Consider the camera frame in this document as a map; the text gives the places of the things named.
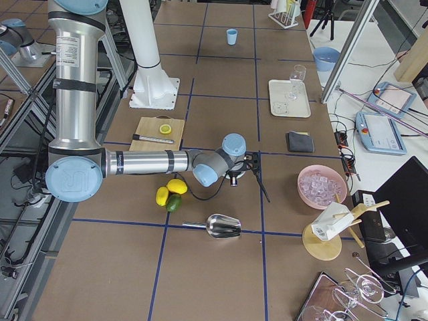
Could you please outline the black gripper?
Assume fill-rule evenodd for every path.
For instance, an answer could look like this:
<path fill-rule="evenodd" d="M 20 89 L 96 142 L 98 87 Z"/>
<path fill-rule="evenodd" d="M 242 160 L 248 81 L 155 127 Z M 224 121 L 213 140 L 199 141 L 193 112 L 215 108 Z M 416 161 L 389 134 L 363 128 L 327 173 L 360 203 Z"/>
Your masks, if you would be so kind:
<path fill-rule="evenodd" d="M 245 174 L 244 171 L 228 171 L 228 177 L 230 179 L 230 185 L 232 187 L 237 186 L 237 180 Z"/>

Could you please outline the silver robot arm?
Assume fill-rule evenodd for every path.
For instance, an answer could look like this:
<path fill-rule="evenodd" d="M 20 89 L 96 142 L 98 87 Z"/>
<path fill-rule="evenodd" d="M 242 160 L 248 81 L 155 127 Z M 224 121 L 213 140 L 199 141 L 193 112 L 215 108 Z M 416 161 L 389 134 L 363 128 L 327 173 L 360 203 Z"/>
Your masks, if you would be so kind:
<path fill-rule="evenodd" d="M 205 187 L 245 158 L 245 139 L 228 134 L 211 153 L 185 151 L 116 151 L 95 137 L 98 42 L 106 33 L 105 1 L 50 1 L 49 24 L 56 32 L 56 137 L 48 148 L 45 181 L 50 193 L 65 202 L 92 197 L 108 175 L 145 175 L 191 171 Z M 131 105 L 171 110 L 179 80 L 161 67 L 147 1 L 122 1 L 121 9 L 138 64 Z"/>
<path fill-rule="evenodd" d="M 17 67 L 41 68 L 56 52 L 56 46 L 34 40 L 20 19 L 1 22 L 1 49 Z"/>

